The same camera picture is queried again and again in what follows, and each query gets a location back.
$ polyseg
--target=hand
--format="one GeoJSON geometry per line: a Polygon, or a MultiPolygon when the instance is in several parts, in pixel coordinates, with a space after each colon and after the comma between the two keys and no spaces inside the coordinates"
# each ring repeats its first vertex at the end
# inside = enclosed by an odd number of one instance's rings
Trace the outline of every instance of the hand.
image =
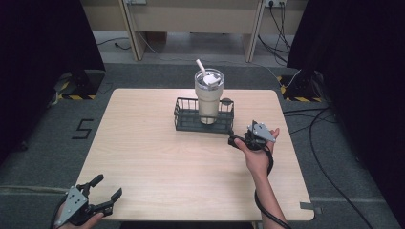
{"type": "MultiPolygon", "coordinates": [[[[280,134],[280,129],[277,128],[275,131],[271,130],[270,133],[277,138],[280,134]]],[[[251,151],[247,146],[238,138],[235,138],[235,144],[238,148],[244,152],[246,158],[246,166],[249,169],[250,173],[256,176],[265,176],[267,177],[267,168],[269,165],[269,160],[266,153],[263,150],[251,151]]],[[[267,147],[273,153],[274,143],[271,141],[267,142],[267,147]]]]}
{"type": "MultiPolygon", "coordinates": [[[[59,208],[59,211],[57,213],[58,219],[60,218],[60,215],[62,214],[62,209],[64,206],[65,206],[65,203],[63,203],[59,208]]],[[[96,224],[98,224],[103,217],[104,217],[104,214],[97,213],[81,226],[74,226],[73,224],[67,222],[67,223],[63,224],[61,227],[59,227],[58,229],[91,229],[94,226],[96,226],[96,224]]]]}

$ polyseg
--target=black wire basket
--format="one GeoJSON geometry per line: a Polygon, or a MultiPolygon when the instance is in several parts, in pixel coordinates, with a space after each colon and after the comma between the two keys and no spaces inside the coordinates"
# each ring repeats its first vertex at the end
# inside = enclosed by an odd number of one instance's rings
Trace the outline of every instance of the black wire basket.
{"type": "Polygon", "coordinates": [[[178,97],[175,107],[175,126],[177,131],[207,132],[229,134],[233,127],[234,108],[229,98],[220,100],[218,116],[199,115],[199,100],[197,98],[178,97]]]}

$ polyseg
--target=white straw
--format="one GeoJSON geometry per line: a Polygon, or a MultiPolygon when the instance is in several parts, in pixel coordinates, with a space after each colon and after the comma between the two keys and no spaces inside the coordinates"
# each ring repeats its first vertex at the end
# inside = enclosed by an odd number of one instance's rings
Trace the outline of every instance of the white straw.
{"type": "Polygon", "coordinates": [[[206,72],[205,72],[205,68],[203,67],[202,62],[200,61],[200,59],[196,60],[197,64],[199,65],[200,69],[202,70],[202,77],[206,76],[206,72]]]}

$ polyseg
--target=gray carpet floor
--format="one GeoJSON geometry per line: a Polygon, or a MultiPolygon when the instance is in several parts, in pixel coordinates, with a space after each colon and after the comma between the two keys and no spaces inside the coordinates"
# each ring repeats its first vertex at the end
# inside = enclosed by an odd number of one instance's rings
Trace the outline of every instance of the gray carpet floor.
{"type": "MultiPolygon", "coordinates": [[[[277,80],[265,68],[215,68],[226,77],[225,90],[274,90],[279,95],[284,112],[329,106],[327,102],[285,101],[277,80]]],[[[28,150],[10,154],[0,165],[1,229],[49,227],[54,207],[63,195],[46,188],[67,189],[75,185],[114,89],[193,88],[193,76],[198,67],[106,64],[106,69],[94,100],[59,100],[42,116],[27,139],[28,150]],[[74,136],[84,135],[76,130],[81,119],[93,120],[82,125],[91,132],[87,139],[73,139],[74,136]],[[40,187],[40,191],[23,188],[26,186],[40,187]]],[[[283,68],[272,70],[276,75],[293,73],[283,68]]],[[[317,114],[317,111],[286,114],[292,143],[316,209],[314,220],[291,221],[289,224],[293,228],[368,228],[326,179],[315,160],[309,144],[309,125],[317,114]]],[[[312,127],[312,143],[325,172],[373,228],[400,228],[368,171],[356,160],[342,131],[338,114],[328,110],[321,117],[323,119],[312,127]]],[[[142,225],[137,227],[135,224],[135,228],[143,228],[142,225]]],[[[103,220],[96,228],[119,227],[118,221],[103,220]]]]}

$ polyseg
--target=forearm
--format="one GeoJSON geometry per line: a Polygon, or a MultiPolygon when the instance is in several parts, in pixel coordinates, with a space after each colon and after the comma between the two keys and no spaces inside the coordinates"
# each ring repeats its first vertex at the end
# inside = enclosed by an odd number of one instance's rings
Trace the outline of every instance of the forearm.
{"type": "MultiPolygon", "coordinates": [[[[262,206],[270,212],[277,219],[287,222],[284,214],[278,204],[278,201],[274,195],[273,189],[265,176],[254,176],[253,180],[256,185],[256,193],[262,204],[262,206]]],[[[283,228],[278,223],[269,219],[265,214],[262,213],[262,221],[265,229],[273,228],[283,228]]]]}

